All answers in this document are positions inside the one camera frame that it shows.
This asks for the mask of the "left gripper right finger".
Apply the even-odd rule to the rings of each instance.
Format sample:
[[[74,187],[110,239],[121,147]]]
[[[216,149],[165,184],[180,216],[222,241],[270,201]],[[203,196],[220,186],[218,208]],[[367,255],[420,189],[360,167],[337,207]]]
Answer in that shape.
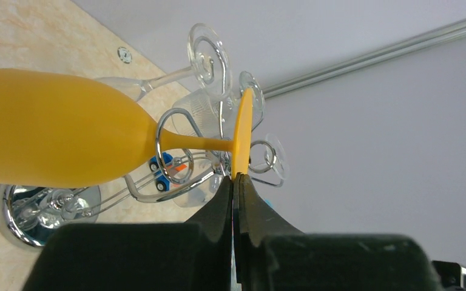
[[[237,279],[244,290],[442,290],[421,246],[400,234],[304,233],[239,174],[232,186]]]

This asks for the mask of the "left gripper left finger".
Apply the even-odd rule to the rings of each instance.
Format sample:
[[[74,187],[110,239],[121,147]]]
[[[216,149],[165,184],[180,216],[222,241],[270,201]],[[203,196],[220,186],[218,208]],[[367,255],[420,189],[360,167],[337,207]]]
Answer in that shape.
[[[24,290],[229,290],[232,189],[185,222],[68,224],[48,240]]]

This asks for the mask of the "clear wine glass front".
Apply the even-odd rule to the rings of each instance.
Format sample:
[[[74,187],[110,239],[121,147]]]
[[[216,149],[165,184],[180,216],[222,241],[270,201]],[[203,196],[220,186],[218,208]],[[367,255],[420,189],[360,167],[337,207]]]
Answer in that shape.
[[[12,215],[23,230],[36,226],[57,229],[70,222],[94,222],[100,210],[99,187],[55,189],[17,186],[13,192]]]

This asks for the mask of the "orange wine glass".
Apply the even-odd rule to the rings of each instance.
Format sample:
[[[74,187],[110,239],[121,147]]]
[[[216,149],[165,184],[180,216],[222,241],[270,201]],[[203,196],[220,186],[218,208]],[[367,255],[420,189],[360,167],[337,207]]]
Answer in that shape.
[[[170,132],[133,99],[92,79],[0,69],[0,183],[95,186],[172,149],[229,152],[232,171],[246,173],[252,96],[245,90],[226,141]]]

